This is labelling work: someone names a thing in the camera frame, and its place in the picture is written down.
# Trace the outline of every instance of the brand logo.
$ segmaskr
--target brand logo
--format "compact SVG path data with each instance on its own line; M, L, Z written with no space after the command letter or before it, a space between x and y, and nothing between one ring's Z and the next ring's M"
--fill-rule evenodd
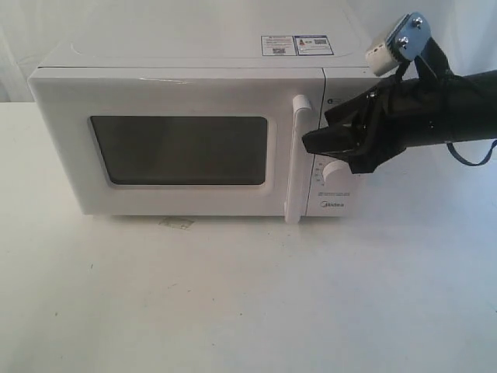
M324 201L321 202L321 207L323 207L323 208L345 207L345 204L337 204L337 203L328 202L327 200L324 200Z

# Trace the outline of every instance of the microwave window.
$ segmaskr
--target microwave window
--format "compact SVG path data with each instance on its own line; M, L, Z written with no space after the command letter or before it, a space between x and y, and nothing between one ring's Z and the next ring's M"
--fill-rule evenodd
M90 117L110 180L120 185L261 185L262 117Z

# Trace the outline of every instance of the white handle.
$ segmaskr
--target white handle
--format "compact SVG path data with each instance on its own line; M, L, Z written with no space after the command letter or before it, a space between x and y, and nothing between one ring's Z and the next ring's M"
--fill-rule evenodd
M312 106L308 98L303 95L295 96L294 134L290 153L287 202L285 203L285 221L290 224L296 224L301 219L302 186L307 172L305 170L305 160L308 157L302 142L302 136L310 130L312 117Z

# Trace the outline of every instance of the sticker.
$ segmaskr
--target sticker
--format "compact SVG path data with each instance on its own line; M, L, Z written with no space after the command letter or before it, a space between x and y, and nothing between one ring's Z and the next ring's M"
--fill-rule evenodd
M294 37L261 37L263 56L296 56Z
M326 35L295 36L299 56L332 56L333 49Z

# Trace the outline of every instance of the white tabletop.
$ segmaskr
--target white tabletop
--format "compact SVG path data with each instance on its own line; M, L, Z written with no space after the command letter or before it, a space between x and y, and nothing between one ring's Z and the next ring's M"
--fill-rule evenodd
M409 150L355 218L181 229L81 215L36 106L7 103L0 170L1 372L495 371L495 162Z

